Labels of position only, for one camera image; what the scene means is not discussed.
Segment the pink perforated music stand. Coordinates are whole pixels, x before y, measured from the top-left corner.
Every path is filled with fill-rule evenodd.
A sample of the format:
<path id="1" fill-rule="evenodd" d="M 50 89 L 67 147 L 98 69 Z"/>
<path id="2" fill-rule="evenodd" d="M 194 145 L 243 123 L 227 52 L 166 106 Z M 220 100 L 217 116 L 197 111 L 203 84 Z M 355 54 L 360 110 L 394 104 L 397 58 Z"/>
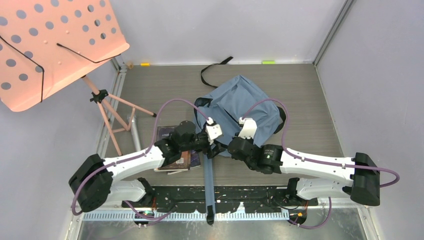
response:
<path id="1" fill-rule="evenodd" d="M 129 49 L 108 0 L 3 0 L 0 3 L 0 101 L 22 112 L 82 79 L 103 120 L 109 103 L 122 102 L 98 89 L 88 74 Z"/>

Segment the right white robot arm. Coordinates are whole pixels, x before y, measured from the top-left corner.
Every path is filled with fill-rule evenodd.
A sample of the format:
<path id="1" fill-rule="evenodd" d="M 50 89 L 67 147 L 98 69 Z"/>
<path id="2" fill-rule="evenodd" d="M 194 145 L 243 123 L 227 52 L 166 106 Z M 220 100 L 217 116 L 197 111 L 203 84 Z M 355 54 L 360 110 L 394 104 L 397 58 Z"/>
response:
<path id="1" fill-rule="evenodd" d="M 300 174 L 291 178 L 285 198 L 291 205 L 321 197 L 350 198 L 365 206 L 379 206 L 380 171 L 366 153 L 354 157 L 328 157 L 296 152 L 280 145 L 255 145 L 251 139 L 234 137 L 228 145 L 231 157 L 263 174 Z"/>

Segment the light blue backpack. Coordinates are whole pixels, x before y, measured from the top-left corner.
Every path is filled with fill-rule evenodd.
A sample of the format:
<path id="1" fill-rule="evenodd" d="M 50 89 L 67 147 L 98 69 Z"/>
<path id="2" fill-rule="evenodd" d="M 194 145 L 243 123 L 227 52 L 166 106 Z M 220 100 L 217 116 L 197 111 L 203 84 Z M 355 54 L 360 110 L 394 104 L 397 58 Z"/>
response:
<path id="1" fill-rule="evenodd" d="M 263 145 L 272 135 L 283 129 L 286 114 L 281 107 L 272 101 L 266 100 L 268 96 L 251 80 L 237 75 L 220 86 L 214 86 L 213 91 L 195 100 L 194 124 L 199 132 L 211 117 L 220 125 L 223 135 L 212 144 L 206 157 L 212 159 L 217 155 L 230 156 L 227 148 L 241 127 L 239 119 L 248 114 L 255 120 L 257 130 L 253 135 L 256 145 Z M 265 102 L 254 107 L 261 100 Z"/>

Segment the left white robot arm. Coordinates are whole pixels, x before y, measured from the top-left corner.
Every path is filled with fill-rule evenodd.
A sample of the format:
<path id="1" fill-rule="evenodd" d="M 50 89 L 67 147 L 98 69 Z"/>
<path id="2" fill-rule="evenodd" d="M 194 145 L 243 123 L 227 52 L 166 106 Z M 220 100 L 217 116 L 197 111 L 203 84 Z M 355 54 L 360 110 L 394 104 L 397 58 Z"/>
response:
<path id="1" fill-rule="evenodd" d="M 87 213 L 105 203 L 122 201 L 148 207 L 154 199 L 148 182 L 144 179 L 127 181 L 128 177 L 168 166 L 185 152 L 207 153 L 222 135 L 221 126 L 211 118 L 200 132 L 196 132 L 193 122 L 182 121 L 168 136 L 141 151 L 109 158 L 101 158 L 97 153 L 90 155 L 68 181 L 74 193 L 73 214 L 79 215 L 76 207 Z"/>

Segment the purple cover book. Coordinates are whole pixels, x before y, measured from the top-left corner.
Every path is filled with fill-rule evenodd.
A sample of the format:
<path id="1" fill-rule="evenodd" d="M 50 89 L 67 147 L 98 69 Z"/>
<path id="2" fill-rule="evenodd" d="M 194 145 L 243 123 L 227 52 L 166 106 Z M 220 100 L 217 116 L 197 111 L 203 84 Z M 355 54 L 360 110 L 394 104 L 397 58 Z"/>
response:
<path id="1" fill-rule="evenodd" d="M 201 166 L 199 153 L 192 150 L 190 152 L 190 169 L 198 168 Z"/>

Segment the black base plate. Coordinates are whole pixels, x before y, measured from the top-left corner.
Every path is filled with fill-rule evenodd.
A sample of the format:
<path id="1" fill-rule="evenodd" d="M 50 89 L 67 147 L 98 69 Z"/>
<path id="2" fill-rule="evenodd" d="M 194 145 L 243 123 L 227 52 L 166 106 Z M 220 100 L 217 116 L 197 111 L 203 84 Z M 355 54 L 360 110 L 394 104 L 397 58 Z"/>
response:
<path id="1" fill-rule="evenodd" d="M 298 200 L 289 197 L 285 186 L 216 186 L 215 212 L 234 213 L 244 207 L 247 213 L 275 213 L 280 207 L 294 210 L 305 205 L 317 206 L 318 200 Z M 175 207 L 177 213 L 206 213 L 206 195 L 203 186 L 153 186 L 140 202 L 130 203 L 135 208 L 156 207 L 166 213 Z"/>

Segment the silver metal cylinder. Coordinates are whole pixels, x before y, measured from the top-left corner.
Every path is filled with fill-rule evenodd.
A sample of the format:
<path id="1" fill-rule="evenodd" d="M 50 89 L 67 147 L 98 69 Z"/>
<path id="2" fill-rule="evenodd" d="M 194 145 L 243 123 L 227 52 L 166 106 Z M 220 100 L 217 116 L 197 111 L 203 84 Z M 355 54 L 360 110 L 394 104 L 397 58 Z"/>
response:
<path id="1" fill-rule="evenodd" d="M 139 152 L 142 150 L 142 148 L 141 148 L 141 141 L 140 141 L 138 125 L 137 125 L 137 117 L 135 115 L 134 116 L 128 115 L 127 120 L 128 120 L 128 123 L 130 124 L 130 132 L 131 132 L 135 151 Z"/>

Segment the dark sunset cover book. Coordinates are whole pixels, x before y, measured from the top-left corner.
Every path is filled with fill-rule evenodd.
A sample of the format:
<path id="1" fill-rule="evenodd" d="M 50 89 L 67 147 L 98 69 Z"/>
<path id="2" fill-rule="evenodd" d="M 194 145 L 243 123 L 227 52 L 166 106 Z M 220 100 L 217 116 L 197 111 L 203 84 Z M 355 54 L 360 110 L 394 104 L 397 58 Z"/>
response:
<path id="1" fill-rule="evenodd" d="M 191 154 L 188 151 L 181 152 L 179 147 L 171 139 L 171 133 L 177 126 L 159 126 L 156 132 L 158 147 L 164 150 L 165 161 L 161 167 L 155 168 L 155 172 L 168 172 L 168 175 L 190 169 Z"/>

